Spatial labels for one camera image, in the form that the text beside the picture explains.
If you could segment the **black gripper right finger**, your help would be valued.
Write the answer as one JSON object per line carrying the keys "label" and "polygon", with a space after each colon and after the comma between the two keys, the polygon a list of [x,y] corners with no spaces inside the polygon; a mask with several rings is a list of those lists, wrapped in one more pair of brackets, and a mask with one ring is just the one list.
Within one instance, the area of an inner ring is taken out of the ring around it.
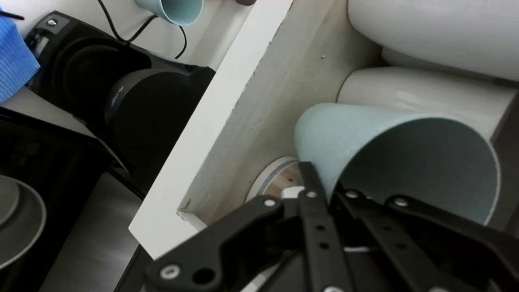
{"label": "black gripper right finger", "polygon": [[365,250],[396,292],[519,292],[519,240],[421,200],[385,203],[336,190],[331,211],[348,255]]}

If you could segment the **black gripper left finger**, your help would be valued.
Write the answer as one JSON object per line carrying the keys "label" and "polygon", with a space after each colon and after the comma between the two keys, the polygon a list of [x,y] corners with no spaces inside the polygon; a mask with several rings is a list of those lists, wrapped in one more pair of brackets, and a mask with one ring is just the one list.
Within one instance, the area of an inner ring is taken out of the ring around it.
{"label": "black gripper left finger", "polygon": [[146,292],[348,292],[348,264],[315,167],[292,200],[257,196],[148,266]]}

